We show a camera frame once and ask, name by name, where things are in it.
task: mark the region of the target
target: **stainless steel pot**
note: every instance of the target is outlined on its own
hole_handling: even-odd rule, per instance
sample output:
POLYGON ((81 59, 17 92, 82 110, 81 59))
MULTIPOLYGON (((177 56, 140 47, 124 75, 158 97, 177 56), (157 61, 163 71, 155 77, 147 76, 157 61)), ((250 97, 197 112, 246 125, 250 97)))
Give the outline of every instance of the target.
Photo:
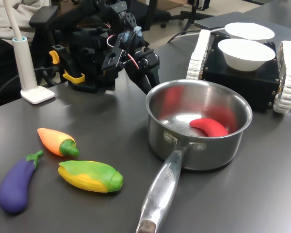
POLYGON ((154 87, 146 97, 148 141, 165 160, 142 206, 137 233, 156 233, 171 205, 181 167, 212 170, 236 154, 243 130, 252 119, 247 101, 231 89, 205 81, 176 80, 154 87), (214 119, 229 135, 206 137, 190 121, 214 119))

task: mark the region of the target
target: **white sleeve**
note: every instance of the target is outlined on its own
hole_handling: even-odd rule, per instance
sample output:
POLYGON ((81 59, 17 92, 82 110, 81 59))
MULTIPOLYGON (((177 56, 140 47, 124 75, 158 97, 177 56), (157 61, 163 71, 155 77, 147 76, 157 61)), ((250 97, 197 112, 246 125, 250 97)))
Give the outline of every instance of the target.
MULTIPOLYGON (((13 6, 13 13, 20 28, 29 28, 29 20, 41 7, 48 6, 49 0, 25 0, 25 4, 13 6)), ((5 8, 0 7, 0 28, 10 28, 5 8)))

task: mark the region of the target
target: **purple eggplant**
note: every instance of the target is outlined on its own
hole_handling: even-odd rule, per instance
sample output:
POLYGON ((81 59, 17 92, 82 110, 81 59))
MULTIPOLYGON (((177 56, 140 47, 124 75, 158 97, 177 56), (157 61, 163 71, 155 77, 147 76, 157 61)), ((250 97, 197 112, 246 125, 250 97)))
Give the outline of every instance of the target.
POLYGON ((18 161, 5 175, 0 186, 0 207, 7 213, 17 214, 28 203, 28 186, 43 151, 27 155, 18 161))

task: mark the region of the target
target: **red wire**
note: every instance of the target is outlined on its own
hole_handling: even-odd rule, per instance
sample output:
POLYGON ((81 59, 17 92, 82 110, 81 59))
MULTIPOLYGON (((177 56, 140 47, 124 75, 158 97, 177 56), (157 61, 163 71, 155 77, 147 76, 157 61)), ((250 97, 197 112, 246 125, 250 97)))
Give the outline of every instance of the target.
MULTIPOLYGON (((112 47, 112 48, 113 48, 113 46, 109 44, 109 39, 110 39, 111 37, 113 37, 114 35, 115 35, 115 34, 109 35, 109 37, 107 38, 107 45, 109 45, 109 46, 112 47)), ((139 66, 138 66, 138 64, 136 63, 135 59, 134 59, 134 58, 133 58, 129 53, 127 53, 127 56, 132 60, 132 62, 133 62, 134 65, 136 66, 136 68, 139 69, 139 66)))
POLYGON ((135 59, 133 59, 133 57, 132 57, 129 53, 127 53, 127 56, 132 60, 132 62, 134 62, 136 68, 139 69, 139 66, 138 66, 138 64, 136 63, 135 59))

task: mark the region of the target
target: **white lamp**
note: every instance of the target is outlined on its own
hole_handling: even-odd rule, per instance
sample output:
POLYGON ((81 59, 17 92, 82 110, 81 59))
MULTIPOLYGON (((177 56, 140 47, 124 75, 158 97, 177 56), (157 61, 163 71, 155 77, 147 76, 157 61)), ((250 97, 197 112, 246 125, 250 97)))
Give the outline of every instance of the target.
POLYGON ((38 86, 33 69, 28 40, 20 33, 9 0, 3 0, 3 3, 15 34, 15 38, 13 39, 13 47, 20 78, 20 94, 22 98, 32 104, 38 104, 55 97, 54 92, 46 89, 45 87, 38 86))

